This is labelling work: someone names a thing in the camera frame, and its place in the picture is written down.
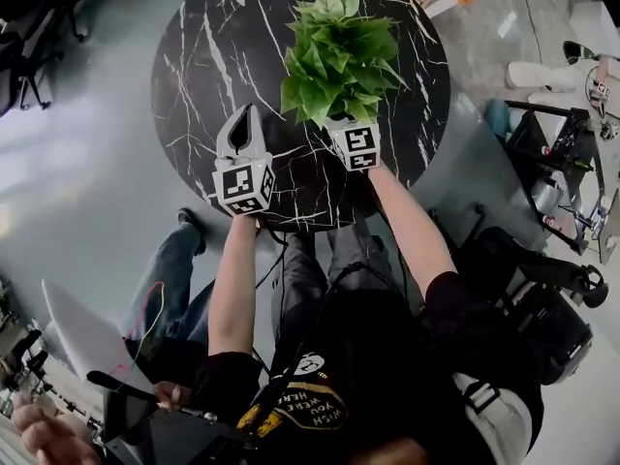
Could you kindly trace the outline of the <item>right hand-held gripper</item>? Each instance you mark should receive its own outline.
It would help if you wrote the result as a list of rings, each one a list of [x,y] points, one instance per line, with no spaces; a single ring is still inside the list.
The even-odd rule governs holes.
[[[367,171],[380,165],[380,129],[344,118],[328,120],[328,134],[347,171]]]

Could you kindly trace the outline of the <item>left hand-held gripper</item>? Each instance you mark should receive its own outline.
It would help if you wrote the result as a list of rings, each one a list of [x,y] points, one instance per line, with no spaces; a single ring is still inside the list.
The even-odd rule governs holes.
[[[212,176],[219,205],[232,217],[267,211],[275,175],[258,108],[238,108],[222,126],[216,147]]]

